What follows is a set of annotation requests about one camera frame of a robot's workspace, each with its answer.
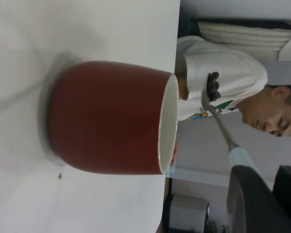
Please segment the person hand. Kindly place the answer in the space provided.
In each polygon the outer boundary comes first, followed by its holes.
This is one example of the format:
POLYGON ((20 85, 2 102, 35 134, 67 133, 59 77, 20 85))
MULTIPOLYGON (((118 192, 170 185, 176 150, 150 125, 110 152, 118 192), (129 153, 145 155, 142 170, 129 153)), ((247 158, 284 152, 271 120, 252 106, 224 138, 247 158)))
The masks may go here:
POLYGON ((175 165, 175 162, 176 162, 176 158, 177 158, 178 153, 179 153, 179 143, 176 140, 170 166, 174 166, 175 165))

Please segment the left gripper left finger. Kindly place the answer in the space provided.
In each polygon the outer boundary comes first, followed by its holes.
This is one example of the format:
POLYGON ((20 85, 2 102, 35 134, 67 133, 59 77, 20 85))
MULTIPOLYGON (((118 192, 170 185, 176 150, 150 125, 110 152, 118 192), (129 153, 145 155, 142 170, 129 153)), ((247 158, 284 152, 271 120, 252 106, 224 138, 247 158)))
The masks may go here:
POLYGON ((289 233, 290 222, 261 176, 248 166, 231 170, 227 210, 232 233, 289 233))

